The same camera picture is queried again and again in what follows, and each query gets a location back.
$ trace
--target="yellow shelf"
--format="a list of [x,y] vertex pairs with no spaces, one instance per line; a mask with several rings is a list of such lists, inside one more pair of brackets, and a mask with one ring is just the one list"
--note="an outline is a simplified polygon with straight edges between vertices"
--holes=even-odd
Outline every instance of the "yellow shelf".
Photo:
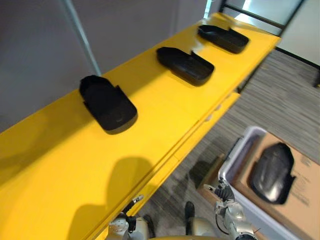
[[[125,132],[106,134],[75,90],[0,134],[0,239],[85,239],[140,191],[151,196],[279,40],[223,14],[209,23],[232,26],[248,46],[228,53],[196,35],[199,22],[104,75],[137,107]],[[215,65],[210,80],[194,87],[172,74],[157,62],[162,46],[194,49]]]

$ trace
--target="black tray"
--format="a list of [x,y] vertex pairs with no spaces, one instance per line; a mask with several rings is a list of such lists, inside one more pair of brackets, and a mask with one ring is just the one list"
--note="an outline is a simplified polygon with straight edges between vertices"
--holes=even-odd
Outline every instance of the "black tray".
[[249,185],[261,199],[270,204],[284,204],[295,180],[295,164],[290,148],[282,142],[266,148],[249,175]]
[[199,26],[198,34],[202,38],[234,54],[241,53],[242,50],[246,47],[247,43],[249,42],[249,38],[238,33],[235,30],[232,30],[231,28],[225,30],[218,26],[212,25]]
[[161,64],[194,86],[205,84],[215,69],[210,62],[193,51],[187,54],[178,48],[161,47],[156,50],[156,53]]
[[81,80],[79,91],[84,105],[106,133],[121,133],[136,122],[136,107],[119,86],[114,87],[106,78],[87,76]]

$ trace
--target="gray carpet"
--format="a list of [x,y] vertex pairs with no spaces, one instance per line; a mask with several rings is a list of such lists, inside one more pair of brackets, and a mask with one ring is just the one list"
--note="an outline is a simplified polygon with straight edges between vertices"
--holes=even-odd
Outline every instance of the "gray carpet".
[[[195,189],[216,156],[227,153],[248,126],[260,126],[320,162],[320,99],[317,70],[279,51],[260,66],[241,98],[206,134],[139,211],[149,214],[156,235],[185,234],[184,206],[212,223],[214,209]],[[217,237],[225,237],[216,229]]]

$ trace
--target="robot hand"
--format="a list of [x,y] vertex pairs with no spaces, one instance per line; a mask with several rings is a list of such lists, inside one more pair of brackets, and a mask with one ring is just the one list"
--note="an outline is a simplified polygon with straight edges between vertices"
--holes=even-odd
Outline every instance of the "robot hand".
[[204,188],[222,199],[222,202],[217,201],[215,204],[215,220],[218,228],[224,232],[218,225],[217,216],[223,218],[224,227],[228,231],[224,233],[229,235],[230,240],[257,240],[251,224],[246,220],[243,207],[235,201],[235,195],[226,180],[221,178],[218,188],[207,184]]

